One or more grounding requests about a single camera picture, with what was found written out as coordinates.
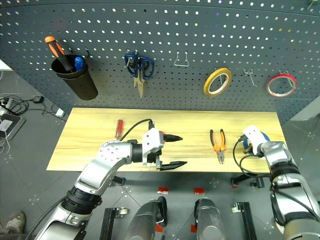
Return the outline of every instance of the wooden board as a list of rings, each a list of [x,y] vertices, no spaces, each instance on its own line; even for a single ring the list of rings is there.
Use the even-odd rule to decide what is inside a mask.
[[[174,172],[241,172],[235,164],[232,149],[243,129],[256,125],[272,141],[285,141],[276,112],[228,112],[184,111],[111,108],[73,108],[54,149],[47,170],[82,171],[97,154],[100,146],[115,139],[118,119],[124,121],[123,133],[133,124],[151,118],[155,127],[167,134],[178,135],[182,141],[167,142],[160,160],[187,161]],[[210,129],[218,133],[224,130],[226,150],[224,164],[220,164],[210,142]],[[148,123],[138,125],[125,140],[137,139],[148,131]],[[238,161],[243,156],[242,144],[238,144]],[[243,161],[243,166],[254,172],[268,172],[266,161],[253,157]],[[122,166],[119,171],[157,171],[155,164],[142,166],[133,163]]]

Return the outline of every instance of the tool holder cup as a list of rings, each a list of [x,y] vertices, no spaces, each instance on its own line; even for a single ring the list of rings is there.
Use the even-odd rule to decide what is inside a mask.
[[[65,55],[68,61],[75,65],[77,55]],[[62,78],[66,84],[74,91],[74,93],[82,100],[92,100],[98,95],[98,90],[88,71],[88,65],[85,62],[84,67],[75,72],[66,72],[64,66],[58,59],[51,64],[52,70],[58,77]]]

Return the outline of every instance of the pliers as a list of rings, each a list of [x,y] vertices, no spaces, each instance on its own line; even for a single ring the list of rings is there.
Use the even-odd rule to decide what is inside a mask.
[[[213,150],[218,155],[218,160],[220,164],[224,164],[225,162],[225,155],[224,150],[226,149],[226,137],[223,129],[220,129],[220,136],[221,136],[221,146],[219,146],[216,142],[214,131],[210,130],[210,140],[213,146]]]

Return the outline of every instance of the person's foot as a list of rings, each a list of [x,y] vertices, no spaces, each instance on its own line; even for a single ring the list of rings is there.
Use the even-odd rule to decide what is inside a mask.
[[[8,216],[5,228],[12,234],[23,234],[26,225],[26,215],[22,211],[15,211]]]

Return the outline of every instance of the gray floor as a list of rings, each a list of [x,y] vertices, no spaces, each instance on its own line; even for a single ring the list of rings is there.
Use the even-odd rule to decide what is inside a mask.
[[[20,93],[23,99],[40,94],[12,72],[6,72],[0,81],[0,97],[6,96],[4,93]],[[49,100],[46,99],[45,103],[51,106]],[[0,155],[0,221],[3,224],[10,212],[23,210],[27,216],[28,232],[40,215],[73,186],[79,173],[46,171],[64,122],[51,115],[41,115],[38,110],[30,110],[23,117],[26,122],[10,141],[9,153],[6,154],[6,149]],[[319,119],[287,122],[282,129],[301,173],[320,200]],[[245,239],[241,215],[231,212],[235,202],[244,201],[250,202],[258,239],[281,239],[273,226],[267,181],[262,189],[249,187],[248,183],[232,189],[231,173],[121,172],[118,175],[127,178],[126,185],[112,186],[106,191],[102,205],[94,211],[89,222],[86,240],[99,239],[104,209],[113,206],[129,209],[128,215],[114,223],[112,239],[123,239],[138,208],[160,196],[158,187],[169,188],[169,194],[165,196],[168,225],[164,229],[168,240],[196,239],[195,233],[190,232],[190,226],[194,224],[193,208],[199,197],[208,197],[219,207],[228,239]],[[204,188],[205,195],[195,195],[194,188]],[[161,235],[157,233],[155,239],[160,239]]]

